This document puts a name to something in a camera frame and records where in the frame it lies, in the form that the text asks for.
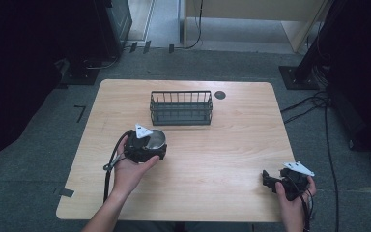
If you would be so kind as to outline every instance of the table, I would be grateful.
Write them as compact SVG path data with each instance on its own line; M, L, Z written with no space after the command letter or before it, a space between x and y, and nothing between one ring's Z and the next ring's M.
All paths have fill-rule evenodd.
M184 1L184 47L187 18L200 15L201 0ZM297 52L328 0L204 0L203 17L281 21L292 49Z
M151 91L211 90L209 126L153 127ZM214 97L223 91L225 99ZM104 80L77 149L57 217L88 219L102 204L105 172L119 137L134 124L164 131L167 154L146 173L120 219L280 221L276 194L262 185L293 153L269 83Z

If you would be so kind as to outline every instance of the white triangular marker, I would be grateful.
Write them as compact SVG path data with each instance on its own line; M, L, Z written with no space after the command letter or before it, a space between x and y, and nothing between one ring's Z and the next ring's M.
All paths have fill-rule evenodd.
M315 176L313 172L311 172L308 168L303 166L300 162L285 162L284 165L289 169L308 175L308 176Z
M153 133L153 130L149 130L140 124L135 125L135 133L137 135L137 138L143 138L145 136L148 136Z

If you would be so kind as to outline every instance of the black controller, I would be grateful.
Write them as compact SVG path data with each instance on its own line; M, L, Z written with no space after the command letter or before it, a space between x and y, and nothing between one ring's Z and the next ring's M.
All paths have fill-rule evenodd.
M146 162L151 157L158 155L163 160L167 150L167 144L159 148L148 148L150 136L137 138L134 130L128 132L128 141L125 146L125 156L133 162Z
M283 177L281 180L271 177L266 170L263 170L263 185L272 189L273 193L276 193L276 182L282 183L289 201L294 200L307 190L309 183L305 174L284 168L280 170L280 175Z

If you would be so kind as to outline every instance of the forearm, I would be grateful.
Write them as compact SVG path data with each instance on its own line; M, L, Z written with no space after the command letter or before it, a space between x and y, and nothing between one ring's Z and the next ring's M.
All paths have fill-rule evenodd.
M82 231L113 231L128 195L110 194Z

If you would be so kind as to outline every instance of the metal mesh basket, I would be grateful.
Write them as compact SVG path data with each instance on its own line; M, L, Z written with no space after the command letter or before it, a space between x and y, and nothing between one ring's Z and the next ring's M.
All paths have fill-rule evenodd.
M213 114L211 91L153 91L150 111L154 126L209 125Z

